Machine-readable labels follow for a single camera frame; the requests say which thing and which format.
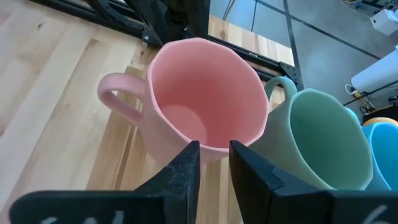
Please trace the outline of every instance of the white cylinder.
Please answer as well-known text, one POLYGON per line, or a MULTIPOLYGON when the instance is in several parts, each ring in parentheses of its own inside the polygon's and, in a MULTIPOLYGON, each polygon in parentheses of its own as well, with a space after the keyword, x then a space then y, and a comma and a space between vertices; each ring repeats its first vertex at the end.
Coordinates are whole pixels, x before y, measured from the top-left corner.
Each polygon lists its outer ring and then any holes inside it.
POLYGON ((371 92, 398 80, 398 45, 395 51, 351 78, 356 91, 371 92))

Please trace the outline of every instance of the wooden tabletop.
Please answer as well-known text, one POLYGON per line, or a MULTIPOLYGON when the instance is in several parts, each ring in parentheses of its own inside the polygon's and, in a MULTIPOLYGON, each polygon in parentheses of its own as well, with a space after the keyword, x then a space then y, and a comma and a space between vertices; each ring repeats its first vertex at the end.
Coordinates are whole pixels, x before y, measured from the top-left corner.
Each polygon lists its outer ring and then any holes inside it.
MULTIPOLYGON (((293 64, 288 47, 210 17, 209 33, 293 64)), ((111 72, 142 72, 156 54, 140 39, 23 0, 0 2, 0 223, 43 189, 132 190, 161 168, 141 132, 96 95, 111 72)), ((133 96, 119 97, 141 108, 133 96)), ((281 89, 271 107, 284 100, 281 89)), ((203 164, 197 223, 239 223, 228 158, 203 164)))

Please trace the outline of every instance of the gray floor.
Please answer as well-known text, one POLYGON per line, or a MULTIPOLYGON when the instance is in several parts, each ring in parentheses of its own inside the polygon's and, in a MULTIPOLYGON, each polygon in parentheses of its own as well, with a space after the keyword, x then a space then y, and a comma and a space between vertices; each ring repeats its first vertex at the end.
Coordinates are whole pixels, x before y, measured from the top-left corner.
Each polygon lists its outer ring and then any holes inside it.
MULTIPOLYGON (((210 13, 222 18, 228 1, 212 0, 210 13)), ((258 1, 253 32, 291 47, 283 0, 258 1)), ((227 21, 251 30, 255 3, 236 0, 227 21)), ((287 5, 305 88, 329 93, 342 103, 352 100, 344 89, 351 77, 398 44, 398 34, 378 32, 368 17, 341 0, 287 0, 287 5)), ((359 106, 349 105, 357 114, 359 106)))

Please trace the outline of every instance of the yellow mug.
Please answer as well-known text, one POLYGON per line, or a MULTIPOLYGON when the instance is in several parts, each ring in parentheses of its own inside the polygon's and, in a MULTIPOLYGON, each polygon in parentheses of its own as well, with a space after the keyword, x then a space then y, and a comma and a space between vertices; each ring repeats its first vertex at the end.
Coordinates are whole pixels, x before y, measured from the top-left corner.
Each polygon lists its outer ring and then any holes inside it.
POLYGON ((383 117, 369 119, 363 124, 363 126, 365 127, 365 126, 368 126, 370 124, 378 123, 378 122, 388 122, 388 123, 391 123, 391 124, 394 124, 394 125, 398 126, 398 122, 396 120, 391 119, 391 118, 383 118, 383 117))

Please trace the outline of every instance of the mug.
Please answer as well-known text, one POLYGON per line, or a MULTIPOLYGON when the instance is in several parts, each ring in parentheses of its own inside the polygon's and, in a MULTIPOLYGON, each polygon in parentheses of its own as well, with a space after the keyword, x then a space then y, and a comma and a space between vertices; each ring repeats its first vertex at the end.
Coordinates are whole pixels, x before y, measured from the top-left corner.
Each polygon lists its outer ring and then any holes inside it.
POLYGON ((349 114, 355 119, 355 121, 356 121, 359 125, 361 125, 361 122, 359 121, 359 118, 357 117, 356 113, 355 113, 353 110, 349 109, 349 108, 346 108, 346 110, 347 110, 347 111, 349 112, 349 114))
POLYGON ((363 124, 363 126, 368 126, 370 124, 374 124, 374 123, 378 123, 378 122, 388 122, 388 123, 398 126, 398 122, 396 120, 391 119, 391 118, 383 118, 383 117, 369 119, 363 124))
POLYGON ((398 126, 381 122, 362 130, 373 152, 373 179, 366 190, 398 190, 398 126))
POLYGON ((170 162, 193 140, 200 159, 228 156, 229 140, 245 145, 264 132, 268 99, 257 73, 227 47, 201 38, 165 44, 141 80, 123 73, 105 76, 100 100, 142 131, 146 151, 158 162, 170 162), (112 91, 136 95, 142 112, 112 91))
POLYGON ((334 97, 313 89, 297 93, 293 81, 271 79, 285 101, 270 112, 262 137, 249 147, 319 189, 365 189, 373 176, 372 155, 361 126, 334 97))

